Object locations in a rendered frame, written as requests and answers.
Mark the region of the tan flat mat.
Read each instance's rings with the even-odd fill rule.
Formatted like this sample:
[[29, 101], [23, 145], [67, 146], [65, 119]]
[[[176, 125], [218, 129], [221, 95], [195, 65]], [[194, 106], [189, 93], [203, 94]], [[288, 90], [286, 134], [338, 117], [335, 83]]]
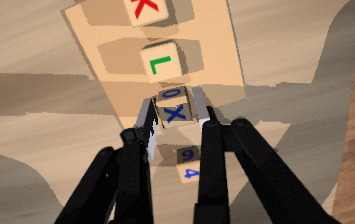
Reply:
[[[246, 99], [226, 0], [165, 0], [167, 19], [131, 26], [123, 0], [87, 0], [65, 13], [125, 129], [133, 128], [143, 100], [156, 106], [159, 91], [200, 86], [206, 106]], [[182, 76], [154, 84], [139, 52], [145, 45], [174, 39]]]

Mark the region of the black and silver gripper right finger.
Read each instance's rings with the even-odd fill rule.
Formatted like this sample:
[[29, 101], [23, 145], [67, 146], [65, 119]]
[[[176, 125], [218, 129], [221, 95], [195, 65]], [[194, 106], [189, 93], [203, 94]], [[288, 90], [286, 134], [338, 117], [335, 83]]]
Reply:
[[193, 224], [231, 224], [225, 152], [235, 153], [273, 224], [342, 224], [322, 208], [250, 121], [220, 124], [200, 87], [192, 92], [202, 132]]

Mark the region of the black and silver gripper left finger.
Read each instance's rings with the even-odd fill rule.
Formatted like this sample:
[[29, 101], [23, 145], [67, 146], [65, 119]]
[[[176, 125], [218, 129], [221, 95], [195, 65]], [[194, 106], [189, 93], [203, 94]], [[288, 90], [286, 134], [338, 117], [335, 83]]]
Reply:
[[149, 161], [157, 127], [152, 98], [146, 98], [134, 127], [120, 133], [123, 147], [97, 153], [54, 224], [154, 224]]

